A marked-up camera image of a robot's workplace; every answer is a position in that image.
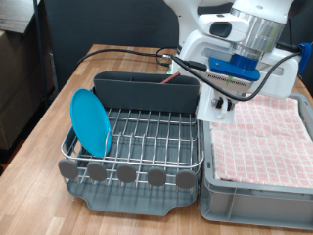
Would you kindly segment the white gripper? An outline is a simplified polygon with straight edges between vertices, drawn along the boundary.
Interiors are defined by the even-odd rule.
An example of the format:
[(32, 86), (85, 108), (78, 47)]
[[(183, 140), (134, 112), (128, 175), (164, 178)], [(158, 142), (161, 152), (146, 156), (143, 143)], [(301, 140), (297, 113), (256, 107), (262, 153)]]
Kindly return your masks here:
[[(247, 75), (248, 69), (240, 69), (239, 74), (219, 72), (220, 69), (230, 63), (234, 56), (232, 50), (233, 44), (231, 42), (219, 40), (195, 30), (188, 36), (178, 58), (182, 61), (205, 65), (205, 71), (194, 69), (194, 72), (204, 77), (214, 87), (237, 97), (241, 94), (255, 92), (265, 80), (266, 75), (269, 77), (259, 90), (261, 95), (285, 99), (291, 94), (298, 72), (299, 56), (289, 58), (274, 68), (280, 60), (291, 55), (289, 52), (274, 49), (257, 62), (256, 69), (260, 77), (257, 80), (247, 80), (241, 78), (241, 75)], [(211, 101), (211, 106), (221, 109), (223, 103), (222, 98), (214, 98)], [(227, 111), (233, 110), (234, 102), (227, 99)]]

